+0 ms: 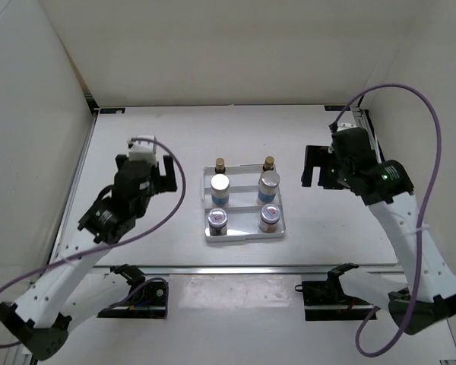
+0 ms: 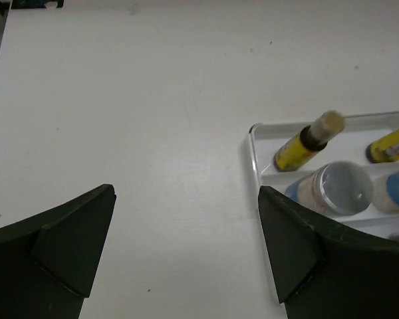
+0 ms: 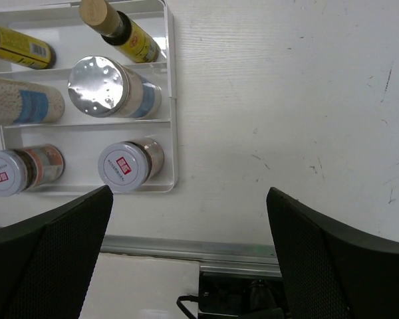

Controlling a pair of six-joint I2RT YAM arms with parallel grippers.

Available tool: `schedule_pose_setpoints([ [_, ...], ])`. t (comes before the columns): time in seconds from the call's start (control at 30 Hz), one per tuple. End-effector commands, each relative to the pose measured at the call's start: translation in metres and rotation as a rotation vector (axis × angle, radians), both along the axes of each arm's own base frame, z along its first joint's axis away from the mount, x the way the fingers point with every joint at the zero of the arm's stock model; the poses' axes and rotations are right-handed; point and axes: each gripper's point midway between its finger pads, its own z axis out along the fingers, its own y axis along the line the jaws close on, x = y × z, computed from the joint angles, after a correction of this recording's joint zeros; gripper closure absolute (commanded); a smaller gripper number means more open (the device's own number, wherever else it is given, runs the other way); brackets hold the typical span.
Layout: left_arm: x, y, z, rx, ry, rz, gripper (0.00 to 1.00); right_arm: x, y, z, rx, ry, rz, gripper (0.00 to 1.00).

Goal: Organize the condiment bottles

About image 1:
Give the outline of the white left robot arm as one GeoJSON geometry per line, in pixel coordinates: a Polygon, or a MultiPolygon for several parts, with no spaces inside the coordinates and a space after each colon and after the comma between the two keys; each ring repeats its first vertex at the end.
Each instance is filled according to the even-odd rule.
{"type": "Polygon", "coordinates": [[[163,162],[166,173],[161,175],[152,154],[139,160],[132,154],[116,156],[113,184],[100,191],[78,222],[86,240],[67,244],[54,262],[31,272],[39,278],[24,294],[0,303],[0,322],[36,360],[54,356],[90,317],[142,308],[156,302],[156,290],[168,289],[165,279],[146,278],[139,267],[123,264],[95,278],[85,294],[76,291],[102,257],[125,245],[123,236],[145,216],[153,196],[186,193],[186,184],[176,183],[179,160],[167,154],[163,162]]]}

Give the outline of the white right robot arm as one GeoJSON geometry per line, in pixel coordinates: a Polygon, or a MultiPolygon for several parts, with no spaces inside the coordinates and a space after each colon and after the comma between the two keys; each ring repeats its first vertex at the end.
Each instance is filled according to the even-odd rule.
{"type": "Polygon", "coordinates": [[[317,167],[323,189],[348,189],[359,196],[386,233],[407,283],[345,263],[328,271],[323,281],[301,283],[305,305],[333,310],[352,303],[372,304],[388,311],[396,325],[405,324],[408,335],[456,315],[456,276],[419,220],[413,183],[403,165],[396,160],[379,162],[365,129],[341,129],[331,137],[330,146],[306,146],[302,186],[312,184],[317,167]]]}

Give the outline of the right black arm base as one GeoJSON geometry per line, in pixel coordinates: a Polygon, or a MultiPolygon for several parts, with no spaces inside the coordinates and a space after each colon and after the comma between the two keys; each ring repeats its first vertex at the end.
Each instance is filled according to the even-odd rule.
{"type": "Polygon", "coordinates": [[[306,322],[363,321],[370,314],[373,305],[344,294],[340,285],[340,276],[356,268],[345,263],[332,268],[322,280],[302,279],[294,287],[302,294],[306,322]]]}

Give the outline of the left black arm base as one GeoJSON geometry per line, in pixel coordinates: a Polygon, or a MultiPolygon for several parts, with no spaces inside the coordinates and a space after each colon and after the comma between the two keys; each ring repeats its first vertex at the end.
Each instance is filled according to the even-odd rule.
{"type": "Polygon", "coordinates": [[[130,286],[128,296],[97,314],[106,319],[166,319],[168,316],[169,283],[162,277],[147,278],[134,265],[110,268],[110,273],[122,276],[130,286]]]}

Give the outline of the yellow sauce bottle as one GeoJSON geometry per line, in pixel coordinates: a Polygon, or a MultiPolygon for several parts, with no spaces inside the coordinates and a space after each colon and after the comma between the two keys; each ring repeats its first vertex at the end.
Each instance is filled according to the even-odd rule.
{"type": "Polygon", "coordinates": [[[226,173],[225,160],[222,157],[218,157],[216,159],[214,172],[216,174],[225,174],[226,173]]]}
{"type": "Polygon", "coordinates": [[[264,164],[262,166],[262,171],[272,171],[274,170],[274,157],[272,156],[266,156],[264,160],[264,164]]]}

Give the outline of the dark spice jar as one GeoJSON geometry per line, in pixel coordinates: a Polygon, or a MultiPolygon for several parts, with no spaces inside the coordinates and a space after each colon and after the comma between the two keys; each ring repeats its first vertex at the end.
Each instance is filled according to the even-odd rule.
{"type": "Polygon", "coordinates": [[[213,208],[207,215],[207,223],[211,236],[222,236],[227,233],[228,214],[222,208],[213,208]]]}

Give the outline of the blue label jar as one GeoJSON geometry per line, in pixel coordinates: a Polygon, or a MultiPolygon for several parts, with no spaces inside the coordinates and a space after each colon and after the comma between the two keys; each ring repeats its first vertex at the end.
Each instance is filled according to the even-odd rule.
{"type": "Polygon", "coordinates": [[[216,174],[211,178],[211,201],[216,206],[226,206],[230,199],[230,180],[224,174],[216,174]]]}
{"type": "Polygon", "coordinates": [[[280,175],[274,170],[268,170],[261,174],[258,185],[257,202],[260,205],[272,203],[280,185],[280,175]]]}

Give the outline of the pale spice jar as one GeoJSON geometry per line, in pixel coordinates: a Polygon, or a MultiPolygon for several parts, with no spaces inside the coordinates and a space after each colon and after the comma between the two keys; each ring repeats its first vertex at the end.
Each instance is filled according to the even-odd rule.
{"type": "Polygon", "coordinates": [[[273,233],[281,218],[281,210],[277,205],[266,204],[261,208],[258,227],[265,233],[273,233]]]}

